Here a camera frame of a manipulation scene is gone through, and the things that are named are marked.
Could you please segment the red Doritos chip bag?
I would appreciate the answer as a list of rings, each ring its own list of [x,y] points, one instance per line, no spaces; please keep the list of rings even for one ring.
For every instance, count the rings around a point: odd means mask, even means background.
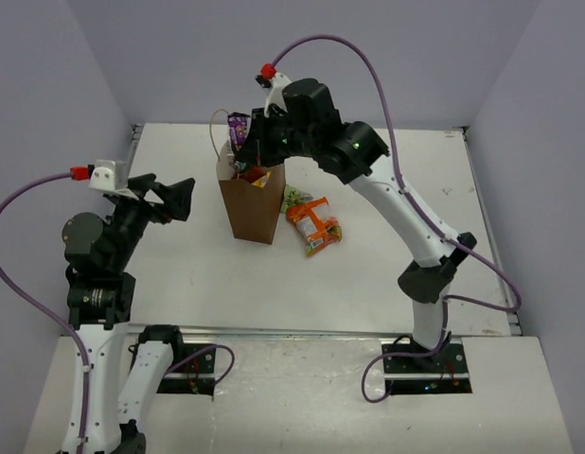
[[[244,163],[235,163],[234,180],[243,180],[247,183],[254,183],[261,179],[265,172],[261,166],[250,166]]]

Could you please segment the yellow M&M's packet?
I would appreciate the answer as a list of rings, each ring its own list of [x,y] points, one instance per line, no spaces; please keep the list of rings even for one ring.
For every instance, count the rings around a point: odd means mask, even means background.
[[[253,181],[252,182],[252,186],[259,187],[259,188],[264,188],[265,185],[269,182],[270,177],[271,177],[271,174],[272,174],[271,171],[266,172],[261,177],[259,177],[255,181]]]

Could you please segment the orange Reese's packet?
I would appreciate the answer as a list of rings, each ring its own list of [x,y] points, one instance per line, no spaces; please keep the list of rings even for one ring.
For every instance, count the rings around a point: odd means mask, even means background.
[[[327,198],[308,201],[289,208],[286,219],[305,239],[306,256],[310,257],[343,239],[343,231]]]

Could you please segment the green candy packet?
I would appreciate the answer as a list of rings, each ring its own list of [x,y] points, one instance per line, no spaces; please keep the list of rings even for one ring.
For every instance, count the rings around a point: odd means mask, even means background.
[[[310,202],[313,200],[313,195],[299,190],[289,184],[284,186],[283,198],[280,206],[280,212],[286,214],[287,211],[295,206]]]

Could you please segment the brown M&M's packet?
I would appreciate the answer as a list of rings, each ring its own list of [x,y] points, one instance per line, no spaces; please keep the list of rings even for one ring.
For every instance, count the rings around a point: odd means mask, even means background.
[[[248,136],[251,116],[247,113],[232,112],[227,115],[227,126],[230,144],[234,149],[240,149]]]

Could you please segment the brown paper bag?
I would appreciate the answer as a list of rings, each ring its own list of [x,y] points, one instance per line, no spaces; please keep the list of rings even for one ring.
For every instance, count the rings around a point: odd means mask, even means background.
[[[218,109],[214,115],[230,112]],[[262,244],[272,244],[280,216],[280,206],[286,183],[283,165],[263,167],[264,172],[271,171],[269,182],[264,188],[252,186],[243,180],[234,180],[235,156],[230,144],[227,126],[227,138],[221,146],[215,141],[213,128],[209,127],[209,138],[217,155],[216,177],[222,194],[222,200],[228,216],[233,237]]]

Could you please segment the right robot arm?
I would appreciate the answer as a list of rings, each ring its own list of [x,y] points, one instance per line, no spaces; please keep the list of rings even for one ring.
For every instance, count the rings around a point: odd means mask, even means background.
[[[444,299],[477,244],[475,236],[455,231],[395,173],[389,147],[371,126],[342,121],[327,85],[316,79],[291,81],[281,73],[258,76],[257,83],[267,92],[266,102],[253,109],[236,162],[273,167],[292,157],[310,158],[383,216],[413,257],[398,279],[413,302],[411,359],[419,370],[434,370],[444,361],[450,339]]]

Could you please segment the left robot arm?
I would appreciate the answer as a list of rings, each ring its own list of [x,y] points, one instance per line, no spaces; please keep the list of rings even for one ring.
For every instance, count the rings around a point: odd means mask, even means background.
[[[130,197],[109,196],[115,209],[107,218],[79,213],[62,229],[68,323],[78,348],[63,453],[145,452],[143,424],[151,400],[164,373],[186,360],[179,327],[152,325],[140,337],[140,359],[120,380],[135,286],[125,269],[149,223],[188,219],[195,181],[163,185],[146,174],[129,185]]]

